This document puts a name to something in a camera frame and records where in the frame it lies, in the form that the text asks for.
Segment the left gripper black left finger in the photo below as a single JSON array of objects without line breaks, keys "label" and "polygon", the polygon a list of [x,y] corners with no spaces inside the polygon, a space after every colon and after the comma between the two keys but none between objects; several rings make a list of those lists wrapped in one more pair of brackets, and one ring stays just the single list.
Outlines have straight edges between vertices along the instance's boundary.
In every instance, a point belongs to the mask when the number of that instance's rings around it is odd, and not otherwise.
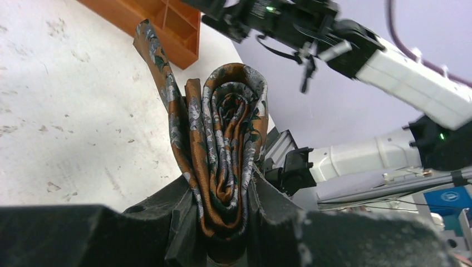
[{"label": "left gripper black left finger", "polygon": [[124,212],[102,205],[1,208],[2,266],[206,266],[179,177]]}]

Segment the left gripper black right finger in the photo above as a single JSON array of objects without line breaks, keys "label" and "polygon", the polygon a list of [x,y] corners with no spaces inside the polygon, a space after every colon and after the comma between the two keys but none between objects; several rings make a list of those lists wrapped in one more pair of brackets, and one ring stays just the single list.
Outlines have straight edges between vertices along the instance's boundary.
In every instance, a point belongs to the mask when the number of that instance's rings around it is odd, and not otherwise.
[{"label": "left gripper black right finger", "polygon": [[253,171],[249,266],[455,266],[438,229],[407,213],[307,211]]}]

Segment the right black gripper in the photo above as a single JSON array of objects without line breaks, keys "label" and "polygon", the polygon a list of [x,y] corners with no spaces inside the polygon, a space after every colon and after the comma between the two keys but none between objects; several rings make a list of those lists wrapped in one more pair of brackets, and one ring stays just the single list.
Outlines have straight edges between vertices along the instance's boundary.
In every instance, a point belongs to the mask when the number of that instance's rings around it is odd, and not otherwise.
[{"label": "right black gripper", "polygon": [[333,1],[226,1],[187,0],[201,11],[201,21],[210,28],[241,43],[255,30],[294,50],[328,35],[339,12]]}]

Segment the orange floral necktie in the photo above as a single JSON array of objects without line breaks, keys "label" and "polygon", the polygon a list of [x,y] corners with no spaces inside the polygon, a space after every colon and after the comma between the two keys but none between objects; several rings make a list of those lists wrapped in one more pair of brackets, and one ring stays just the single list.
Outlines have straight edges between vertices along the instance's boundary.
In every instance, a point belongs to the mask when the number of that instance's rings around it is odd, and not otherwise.
[{"label": "orange floral necktie", "polygon": [[227,63],[180,90],[148,19],[134,46],[147,63],[168,113],[170,145],[196,201],[209,257],[229,264],[245,251],[248,186],[264,163],[269,124],[266,79],[243,63]]}]

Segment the orange wooden compartment tray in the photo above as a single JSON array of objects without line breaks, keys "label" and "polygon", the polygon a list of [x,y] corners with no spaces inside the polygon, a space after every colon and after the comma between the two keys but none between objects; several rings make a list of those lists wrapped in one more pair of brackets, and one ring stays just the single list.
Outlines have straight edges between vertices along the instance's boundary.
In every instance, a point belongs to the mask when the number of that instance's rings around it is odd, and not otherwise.
[{"label": "orange wooden compartment tray", "polygon": [[130,36],[148,19],[171,63],[182,70],[199,58],[199,10],[178,0],[80,0]]}]

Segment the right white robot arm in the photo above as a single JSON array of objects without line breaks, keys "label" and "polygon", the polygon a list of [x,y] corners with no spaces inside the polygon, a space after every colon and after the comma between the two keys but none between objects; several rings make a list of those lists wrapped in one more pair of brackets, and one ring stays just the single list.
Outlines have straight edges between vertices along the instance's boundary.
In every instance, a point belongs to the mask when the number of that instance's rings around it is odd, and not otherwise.
[{"label": "right white robot arm", "polygon": [[[471,80],[471,2],[396,1],[395,27],[408,48],[417,48],[436,65]],[[307,93],[300,92],[304,69],[267,50],[290,48],[251,33],[240,44],[206,25],[200,27],[199,59],[175,70],[180,85],[205,79],[216,67],[241,61],[269,84],[269,112],[278,130],[290,130],[300,147],[326,147],[379,136],[419,117],[419,112],[384,92],[345,78],[318,62]]]}]

